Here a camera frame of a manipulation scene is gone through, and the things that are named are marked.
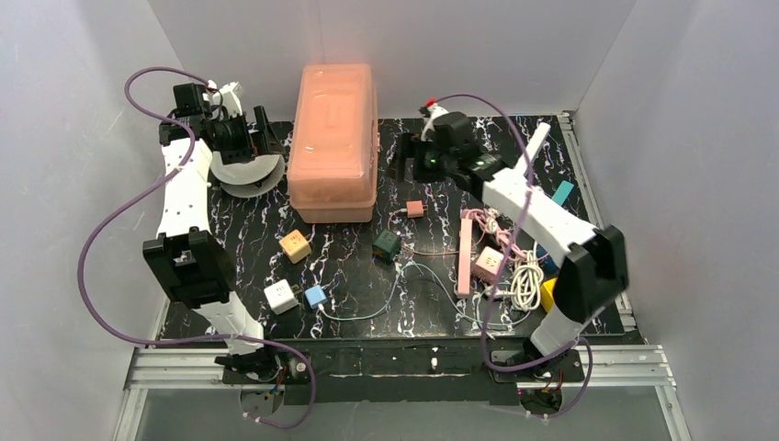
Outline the pink usb charger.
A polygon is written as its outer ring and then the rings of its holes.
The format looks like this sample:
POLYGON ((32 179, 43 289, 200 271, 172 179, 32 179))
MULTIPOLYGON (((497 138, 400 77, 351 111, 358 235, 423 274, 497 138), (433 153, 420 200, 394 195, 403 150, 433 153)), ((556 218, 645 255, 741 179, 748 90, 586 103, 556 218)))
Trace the pink usb charger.
POLYGON ((406 216, 408 219, 417 219, 424 216, 426 206, 421 200, 409 200, 406 202, 406 216))

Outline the pink plastic storage box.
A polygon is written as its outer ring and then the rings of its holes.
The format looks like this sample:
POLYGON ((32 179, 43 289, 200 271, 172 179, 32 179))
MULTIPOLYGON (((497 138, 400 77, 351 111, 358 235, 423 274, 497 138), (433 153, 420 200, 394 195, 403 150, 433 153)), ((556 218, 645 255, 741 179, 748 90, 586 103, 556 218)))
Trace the pink plastic storage box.
POLYGON ((378 105, 370 66, 307 66, 287 170, 291 207, 307 223, 372 220, 378 193, 378 105))

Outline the dark green cube socket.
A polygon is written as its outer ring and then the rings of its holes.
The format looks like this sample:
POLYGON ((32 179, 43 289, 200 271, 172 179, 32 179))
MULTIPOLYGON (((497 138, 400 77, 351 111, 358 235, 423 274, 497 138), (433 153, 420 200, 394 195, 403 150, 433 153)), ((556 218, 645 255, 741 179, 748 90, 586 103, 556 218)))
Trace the dark green cube socket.
POLYGON ((390 264, 401 249, 401 237, 384 229, 372 243, 372 254, 379 261, 390 264))

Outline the white power strip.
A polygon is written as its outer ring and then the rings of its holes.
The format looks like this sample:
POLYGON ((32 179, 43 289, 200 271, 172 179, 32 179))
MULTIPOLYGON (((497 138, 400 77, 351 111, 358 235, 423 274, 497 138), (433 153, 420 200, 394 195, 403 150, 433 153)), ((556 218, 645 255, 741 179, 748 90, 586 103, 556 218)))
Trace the white power strip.
POLYGON ((536 159, 537 154, 540 152, 546 138, 551 130, 551 126, 546 122, 540 122, 536 126, 536 130, 529 138, 525 145, 525 149, 518 160, 516 169, 521 171, 524 177, 529 177, 533 162, 536 159))

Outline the tan cube socket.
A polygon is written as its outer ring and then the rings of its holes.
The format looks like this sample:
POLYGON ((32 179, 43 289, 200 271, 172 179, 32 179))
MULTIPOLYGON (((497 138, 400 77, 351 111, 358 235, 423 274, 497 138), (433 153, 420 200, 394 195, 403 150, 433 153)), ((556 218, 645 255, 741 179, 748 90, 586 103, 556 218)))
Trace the tan cube socket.
POLYGON ((278 242, 292 264, 300 262, 311 253, 309 240, 299 230, 291 231, 278 242))

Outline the pink cube socket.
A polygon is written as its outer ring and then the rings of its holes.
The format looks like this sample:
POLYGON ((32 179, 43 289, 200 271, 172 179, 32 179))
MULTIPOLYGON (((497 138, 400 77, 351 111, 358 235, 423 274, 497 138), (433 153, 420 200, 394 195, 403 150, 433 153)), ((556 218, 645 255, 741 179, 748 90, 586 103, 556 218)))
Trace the pink cube socket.
POLYGON ((492 284, 498 275, 502 260, 502 252, 485 246, 473 264, 473 276, 486 284, 492 284))

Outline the teal power strip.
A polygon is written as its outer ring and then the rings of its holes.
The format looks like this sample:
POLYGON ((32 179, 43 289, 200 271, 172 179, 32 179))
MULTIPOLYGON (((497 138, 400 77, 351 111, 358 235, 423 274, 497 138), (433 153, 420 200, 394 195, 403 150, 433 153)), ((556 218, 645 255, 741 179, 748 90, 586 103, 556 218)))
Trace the teal power strip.
POLYGON ((552 201, 559 206, 563 206, 567 201, 567 199, 569 198, 573 189, 574 189, 574 185, 570 181, 567 180, 561 181, 559 186, 556 188, 555 192, 551 197, 552 201))

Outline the light blue plug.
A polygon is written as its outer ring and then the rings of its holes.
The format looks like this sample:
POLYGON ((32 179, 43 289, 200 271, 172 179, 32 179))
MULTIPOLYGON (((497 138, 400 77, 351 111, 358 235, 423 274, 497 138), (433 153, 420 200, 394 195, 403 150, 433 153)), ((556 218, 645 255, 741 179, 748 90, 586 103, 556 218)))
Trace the light blue plug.
POLYGON ((312 310, 322 311, 324 308, 324 304, 328 300, 328 297, 324 289, 320 285, 307 288, 304 291, 304 297, 312 310))

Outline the white cube socket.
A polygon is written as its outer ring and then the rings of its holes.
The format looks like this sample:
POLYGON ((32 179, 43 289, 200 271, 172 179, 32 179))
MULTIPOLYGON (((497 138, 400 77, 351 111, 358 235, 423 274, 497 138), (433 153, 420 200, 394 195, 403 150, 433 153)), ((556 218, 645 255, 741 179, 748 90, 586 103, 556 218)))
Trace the white cube socket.
POLYGON ((286 279, 264 288, 268 306, 274 314, 281 314, 299 306, 295 290, 286 279))

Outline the blue cube socket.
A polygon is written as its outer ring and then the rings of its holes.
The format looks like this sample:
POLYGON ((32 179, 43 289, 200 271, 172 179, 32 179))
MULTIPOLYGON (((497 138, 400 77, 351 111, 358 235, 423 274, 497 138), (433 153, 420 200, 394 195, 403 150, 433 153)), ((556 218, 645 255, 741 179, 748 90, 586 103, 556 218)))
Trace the blue cube socket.
POLYGON ((559 271, 559 267, 543 246, 536 243, 535 250, 537 264, 545 274, 554 274, 559 271))

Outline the yellow cube socket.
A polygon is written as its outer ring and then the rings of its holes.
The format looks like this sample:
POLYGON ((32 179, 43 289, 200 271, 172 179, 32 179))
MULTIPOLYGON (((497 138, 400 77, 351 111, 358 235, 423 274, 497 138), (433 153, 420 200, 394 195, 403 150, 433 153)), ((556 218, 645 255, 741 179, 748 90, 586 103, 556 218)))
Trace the yellow cube socket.
POLYGON ((554 306, 553 291, 557 280, 556 277, 553 277, 543 282, 540 286, 540 304, 545 312, 550 312, 554 306))

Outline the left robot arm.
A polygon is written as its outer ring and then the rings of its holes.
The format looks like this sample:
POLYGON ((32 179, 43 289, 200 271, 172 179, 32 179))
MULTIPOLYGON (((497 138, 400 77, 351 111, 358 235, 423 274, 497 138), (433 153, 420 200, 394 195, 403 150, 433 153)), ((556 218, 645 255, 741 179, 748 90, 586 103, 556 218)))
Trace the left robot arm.
POLYGON ((277 370, 277 356, 263 345, 264 326, 237 293, 234 258, 209 225, 212 184, 236 198, 255 198, 274 189, 286 170, 284 149, 271 138, 264 108, 255 107, 250 126, 242 92, 237 82, 175 86, 175 108, 159 126, 165 170, 175 177, 164 186, 161 223, 142 254, 171 302, 228 335, 228 353, 216 357, 216 364, 263 377, 277 370))

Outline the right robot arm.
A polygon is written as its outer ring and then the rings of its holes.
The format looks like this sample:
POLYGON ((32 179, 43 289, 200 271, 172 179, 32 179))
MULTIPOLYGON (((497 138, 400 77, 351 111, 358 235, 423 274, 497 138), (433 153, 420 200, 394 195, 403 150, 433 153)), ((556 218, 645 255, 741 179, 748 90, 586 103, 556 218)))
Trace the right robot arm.
POLYGON ((598 228, 566 211, 534 182, 536 154, 550 131, 540 123, 516 165, 488 151, 473 134, 468 116, 436 103, 421 107, 421 132, 405 132, 390 168, 404 178, 412 163, 419 182, 452 180, 483 205, 514 219, 559 268, 551 311, 524 343, 528 365, 537 366, 572 346, 588 323, 629 286, 626 241, 615 226, 598 228))

